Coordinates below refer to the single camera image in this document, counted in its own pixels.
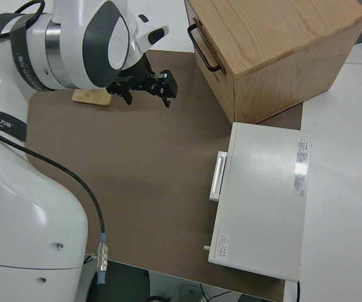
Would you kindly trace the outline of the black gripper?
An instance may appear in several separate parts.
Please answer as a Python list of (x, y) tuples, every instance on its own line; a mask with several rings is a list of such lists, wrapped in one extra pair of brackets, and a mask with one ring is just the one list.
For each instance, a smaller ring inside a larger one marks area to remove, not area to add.
[(171, 100), (176, 98), (178, 85), (170, 70), (163, 70), (159, 74), (135, 74), (125, 77), (117, 77), (115, 81), (106, 87), (109, 94), (121, 96), (127, 105), (131, 105), (133, 97), (129, 90), (146, 91), (159, 96), (165, 107), (169, 108)]

